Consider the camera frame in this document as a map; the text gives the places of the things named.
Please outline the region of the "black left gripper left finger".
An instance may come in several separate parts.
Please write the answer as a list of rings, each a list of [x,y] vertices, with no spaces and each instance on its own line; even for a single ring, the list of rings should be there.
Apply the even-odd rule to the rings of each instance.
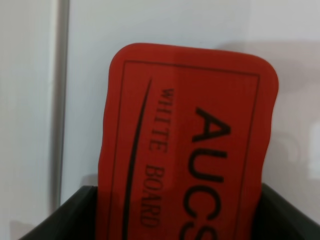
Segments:
[[[96,231],[96,186],[82,186],[62,206],[22,240],[94,240]]]

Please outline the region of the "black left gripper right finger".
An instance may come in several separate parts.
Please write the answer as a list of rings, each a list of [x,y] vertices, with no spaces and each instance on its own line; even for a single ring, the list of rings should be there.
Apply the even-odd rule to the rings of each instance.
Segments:
[[[252,224],[252,239],[320,240],[320,225],[264,183]]]

